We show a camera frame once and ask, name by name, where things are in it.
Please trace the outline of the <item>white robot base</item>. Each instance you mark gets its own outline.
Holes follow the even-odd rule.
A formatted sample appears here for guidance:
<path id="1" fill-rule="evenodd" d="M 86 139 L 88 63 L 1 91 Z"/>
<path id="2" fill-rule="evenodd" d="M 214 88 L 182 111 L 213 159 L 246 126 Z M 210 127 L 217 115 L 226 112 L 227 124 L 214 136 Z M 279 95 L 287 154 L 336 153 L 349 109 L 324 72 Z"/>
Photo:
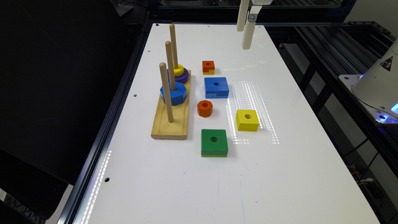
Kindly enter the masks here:
<path id="1" fill-rule="evenodd" d="M 339 79 L 376 123 L 397 124 L 397 42 L 364 74 Z"/>

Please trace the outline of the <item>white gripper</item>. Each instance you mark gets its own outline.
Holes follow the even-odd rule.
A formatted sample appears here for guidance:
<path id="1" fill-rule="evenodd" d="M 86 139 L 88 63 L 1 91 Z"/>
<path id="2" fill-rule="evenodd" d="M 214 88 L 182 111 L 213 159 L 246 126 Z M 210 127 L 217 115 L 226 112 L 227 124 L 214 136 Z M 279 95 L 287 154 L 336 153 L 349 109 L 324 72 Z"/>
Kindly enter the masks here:
<path id="1" fill-rule="evenodd" d="M 273 0 L 251 0 L 251 2 L 256 6 L 268 6 Z M 238 12 L 238 20 L 236 23 L 236 29 L 238 32 L 244 32 L 242 48 L 243 50 L 249 50 L 251 48 L 252 38 L 254 35 L 254 29 L 256 26 L 257 14 L 248 13 L 249 0 L 241 0 Z"/>

